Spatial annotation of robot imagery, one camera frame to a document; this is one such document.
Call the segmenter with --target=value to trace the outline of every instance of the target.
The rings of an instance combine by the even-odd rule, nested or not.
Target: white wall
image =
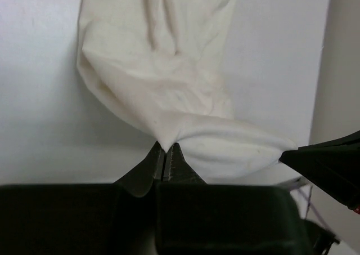
[[[331,0],[311,143],[360,130],[359,88],[360,0]],[[360,252],[360,216],[319,189],[312,198],[330,227]]]
[[[238,0],[223,63],[238,118],[308,143],[328,1]],[[117,180],[154,139],[79,78],[80,0],[0,3],[0,184]],[[245,182],[297,175],[283,165]]]

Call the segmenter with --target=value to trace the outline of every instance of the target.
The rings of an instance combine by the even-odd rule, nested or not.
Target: white backdrop
[[[223,61],[240,119],[308,142],[329,0],[238,0]],[[80,0],[0,0],[0,182],[109,182],[154,140],[75,70]],[[236,182],[297,174],[274,166]]]

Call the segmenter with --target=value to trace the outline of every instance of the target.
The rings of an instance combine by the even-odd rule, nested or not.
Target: wrinkled fabric
[[[235,0],[83,0],[78,70],[115,115],[179,142],[204,179],[244,176],[295,144],[234,120],[218,71]]]

